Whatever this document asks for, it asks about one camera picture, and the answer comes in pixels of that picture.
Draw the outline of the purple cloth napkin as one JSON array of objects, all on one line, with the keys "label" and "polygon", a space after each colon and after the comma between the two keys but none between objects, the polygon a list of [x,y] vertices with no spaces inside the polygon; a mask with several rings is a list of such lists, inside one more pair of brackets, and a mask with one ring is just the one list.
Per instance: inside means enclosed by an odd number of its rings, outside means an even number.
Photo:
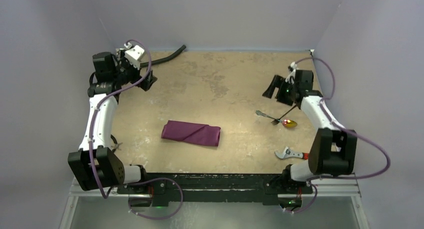
[{"label": "purple cloth napkin", "polygon": [[220,135],[219,126],[175,120],[169,120],[161,132],[162,139],[206,147],[218,147]]}]

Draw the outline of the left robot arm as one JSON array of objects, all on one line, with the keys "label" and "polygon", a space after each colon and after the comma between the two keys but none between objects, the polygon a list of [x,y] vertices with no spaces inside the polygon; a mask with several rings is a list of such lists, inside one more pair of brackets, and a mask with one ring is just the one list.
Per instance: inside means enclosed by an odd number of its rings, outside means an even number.
[{"label": "left robot arm", "polygon": [[124,165],[112,151],[112,125],[123,85],[141,87],[148,91],[157,80],[151,70],[152,62],[143,68],[142,58],[148,51],[136,47],[119,49],[116,53],[100,52],[92,57],[94,73],[87,90],[89,117],[85,133],[76,152],[67,162],[84,191],[129,184],[138,194],[146,192],[149,180],[141,165]]}]

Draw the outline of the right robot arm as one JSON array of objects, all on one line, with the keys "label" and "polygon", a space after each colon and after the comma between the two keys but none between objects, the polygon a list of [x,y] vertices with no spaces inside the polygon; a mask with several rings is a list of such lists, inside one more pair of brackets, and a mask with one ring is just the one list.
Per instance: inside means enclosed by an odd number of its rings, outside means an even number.
[{"label": "right robot arm", "polygon": [[299,108],[316,129],[308,159],[288,167],[289,174],[280,185],[288,193],[300,187],[301,182],[321,175],[350,175],[354,169],[357,138],[353,130],[337,125],[327,111],[324,97],[313,88],[314,74],[310,70],[294,69],[287,77],[274,75],[263,97],[275,97],[279,103]]}]

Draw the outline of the black handled pliers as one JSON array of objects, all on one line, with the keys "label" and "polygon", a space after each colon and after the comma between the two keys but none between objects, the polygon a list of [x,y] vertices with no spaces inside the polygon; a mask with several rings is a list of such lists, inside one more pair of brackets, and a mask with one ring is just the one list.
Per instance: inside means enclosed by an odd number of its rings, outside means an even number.
[{"label": "black handled pliers", "polygon": [[111,151],[113,152],[113,153],[115,153],[117,150],[119,150],[120,149],[120,146],[121,146],[121,144],[122,143],[119,143],[118,141],[117,141],[117,139],[111,134],[110,135],[110,138],[111,138],[111,140],[112,140],[112,142],[113,142],[113,147],[112,147],[112,149],[111,149]]}]

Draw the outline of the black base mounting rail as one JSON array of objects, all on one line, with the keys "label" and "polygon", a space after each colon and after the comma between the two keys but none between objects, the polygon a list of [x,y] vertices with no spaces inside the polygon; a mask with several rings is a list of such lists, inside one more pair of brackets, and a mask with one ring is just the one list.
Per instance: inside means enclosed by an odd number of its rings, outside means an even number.
[{"label": "black base mounting rail", "polygon": [[150,172],[146,185],[121,185],[120,195],[142,196],[153,207],[166,207],[170,202],[261,203],[279,205],[283,197],[298,193],[309,196],[313,190],[305,182],[293,181],[283,173],[165,173]]}]

